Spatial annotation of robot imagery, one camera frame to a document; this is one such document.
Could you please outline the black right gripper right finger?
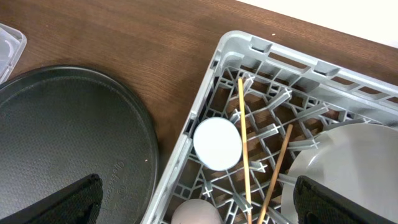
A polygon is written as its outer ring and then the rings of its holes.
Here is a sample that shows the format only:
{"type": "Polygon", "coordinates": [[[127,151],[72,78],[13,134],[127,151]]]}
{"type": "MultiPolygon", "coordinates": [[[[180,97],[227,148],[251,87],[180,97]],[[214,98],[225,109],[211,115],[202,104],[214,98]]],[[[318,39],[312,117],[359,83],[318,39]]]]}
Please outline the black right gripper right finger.
{"type": "Polygon", "coordinates": [[[293,200],[299,224],[393,224],[304,175],[296,181],[293,200]]]}

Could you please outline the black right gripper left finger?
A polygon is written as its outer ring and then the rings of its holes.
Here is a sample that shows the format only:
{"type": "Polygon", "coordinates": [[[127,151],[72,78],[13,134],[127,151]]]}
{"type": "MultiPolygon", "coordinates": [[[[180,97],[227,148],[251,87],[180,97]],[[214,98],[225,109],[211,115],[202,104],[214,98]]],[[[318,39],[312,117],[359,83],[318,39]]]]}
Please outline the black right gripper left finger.
{"type": "Polygon", "coordinates": [[[102,180],[98,174],[90,174],[1,219],[1,224],[95,224],[102,199],[102,180]]]}

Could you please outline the wooden chopstick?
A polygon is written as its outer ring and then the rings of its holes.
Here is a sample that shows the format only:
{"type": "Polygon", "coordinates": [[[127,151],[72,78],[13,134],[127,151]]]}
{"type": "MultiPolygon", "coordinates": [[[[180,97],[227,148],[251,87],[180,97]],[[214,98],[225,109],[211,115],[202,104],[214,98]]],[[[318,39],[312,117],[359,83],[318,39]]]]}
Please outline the wooden chopstick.
{"type": "Polygon", "coordinates": [[[272,177],[271,177],[271,181],[270,181],[268,189],[267,189],[266,197],[264,199],[260,214],[259,214],[258,219],[257,219],[257,224],[262,224],[264,219],[265,219],[265,215],[267,213],[267,208],[268,208],[268,205],[269,205],[269,203],[271,201],[271,198],[272,198],[272,194],[273,194],[276,182],[277,182],[277,177],[279,175],[279,171],[280,171],[280,168],[281,168],[283,160],[284,160],[284,156],[285,156],[285,153],[286,153],[286,150],[287,150],[287,146],[288,146],[288,143],[289,143],[289,140],[290,140],[290,136],[292,134],[293,127],[294,127],[293,124],[290,124],[287,127],[287,132],[286,132],[285,138],[283,140],[282,147],[280,149],[279,156],[278,156],[278,159],[277,159],[277,163],[275,165],[275,168],[274,168],[274,171],[273,171],[273,174],[272,174],[272,177]]]}
{"type": "Polygon", "coordinates": [[[245,115],[245,104],[244,104],[244,88],[243,79],[238,79],[238,96],[239,96],[239,109],[241,112],[241,138],[243,145],[243,166],[244,166],[244,183],[246,201],[249,204],[247,210],[247,221],[248,224],[252,224],[252,213],[251,213],[251,184],[250,184],[250,171],[249,171],[249,159],[248,159],[248,145],[247,145],[247,133],[246,133],[246,115],[245,115]]]}

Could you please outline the light grey plate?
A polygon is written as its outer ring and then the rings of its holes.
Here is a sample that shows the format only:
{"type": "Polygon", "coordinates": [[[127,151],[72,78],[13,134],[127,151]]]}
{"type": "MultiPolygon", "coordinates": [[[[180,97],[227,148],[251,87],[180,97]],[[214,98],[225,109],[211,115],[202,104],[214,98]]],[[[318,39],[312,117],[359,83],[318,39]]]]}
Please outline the light grey plate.
{"type": "Polygon", "coordinates": [[[305,175],[358,205],[397,222],[397,130],[349,124],[316,138],[300,152],[288,175],[305,175]]]}

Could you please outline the blue plastic cup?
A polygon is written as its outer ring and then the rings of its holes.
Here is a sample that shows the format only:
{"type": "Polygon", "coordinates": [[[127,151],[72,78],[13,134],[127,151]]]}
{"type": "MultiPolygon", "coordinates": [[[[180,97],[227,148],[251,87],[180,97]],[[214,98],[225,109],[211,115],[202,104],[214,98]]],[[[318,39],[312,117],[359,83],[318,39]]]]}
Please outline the blue plastic cup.
{"type": "Polygon", "coordinates": [[[220,117],[208,118],[198,125],[193,135],[193,147],[199,160],[215,171],[232,168],[243,153],[236,126],[220,117]]]}

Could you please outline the pink plastic cup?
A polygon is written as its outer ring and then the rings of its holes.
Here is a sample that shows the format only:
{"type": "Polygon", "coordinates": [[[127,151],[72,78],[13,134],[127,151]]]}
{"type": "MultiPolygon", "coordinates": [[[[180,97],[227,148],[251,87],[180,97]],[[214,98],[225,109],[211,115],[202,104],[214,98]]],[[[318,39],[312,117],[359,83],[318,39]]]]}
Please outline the pink plastic cup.
{"type": "Polygon", "coordinates": [[[172,215],[171,224],[222,224],[217,209],[202,199],[191,199],[182,203],[172,215]]]}

